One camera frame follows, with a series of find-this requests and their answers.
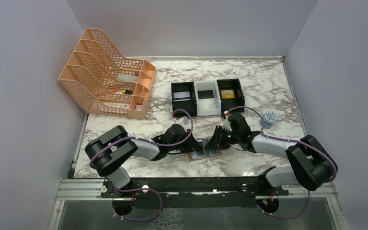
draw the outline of wall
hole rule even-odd
[[[319,0],[286,65],[309,132],[339,165],[349,228],[368,229],[368,0]]]
[[[47,229],[84,114],[57,81],[82,29],[65,0],[0,0],[0,229]]]
[[[287,55],[317,0],[68,0],[125,56]]]

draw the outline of marble tabletop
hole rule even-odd
[[[171,121],[170,83],[239,78],[245,105],[260,113],[271,110],[278,121],[266,132],[276,136],[304,137],[299,115],[280,60],[156,60],[157,74],[151,93],[146,119],[136,120],[116,116],[89,114],[84,130],[74,178],[99,178],[89,167],[85,146],[93,139],[117,125],[122,125],[137,137],[151,138],[164,133]],[[251,130],[260,130],[258,116],[243,114]],[[219,116],[194,118],[195,138],[211,136]],[[271,166],[288,165],[288,161],[265,153],[251,153],[234,149],[224,150],[221,156],[189,161],[187,154],[168,155],[160,161],[130,157],[123,167],[130,177],[217,177],[254,176]]]

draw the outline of perforated plastic basket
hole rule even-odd
[[[121,68],[98,42],[83,39],[87,30],[58,80],[86,113],[144,119],[156,68],[149,62],[124,57],[127,63],[134,61],[141,65],[140,70]],[[132,81],[119,80],[121,76]],[[133,94],[123,94],[122,91],[125,90]]]

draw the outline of marble table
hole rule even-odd
[[[170,83],[173,82],[239,78],[246,106],[261,113],[271,110],[278,114],[278,121],[266,130],[267,133],[290,138],[304,137],[280,60],[155,60],[151,63],[156,66],[157,74],[146,119],[89,114],[74,178],[100,178],[89,167],[84,147],[111,128],[122,125],[128,132],[143,138],[164,133],[172,124]],[[248,111],[243,115],[251,130],[260,130],[258,116]],[[194,137],[211,136],[215,126],[221,123],[219,116],[195,117]],[[160,161],[130,157],[123,167],[130,177],[218,177],[255,176],[271,166],[284,165],[288,165],[288,161],[279,157],[231,148],[224,150],[221,156],[191,162],[187,154],[168,155]]]

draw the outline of gray floor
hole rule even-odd
[[[282,199],[278,215],[294,215],[307,199]],[[135,229],[135,230],[334,230],[326,198],[314,198],[300,218],[282,220],[268,217],[257,208],[166,208],[155,220],[121,221],[113,218],[110,201],[66,201],[59,229]]]

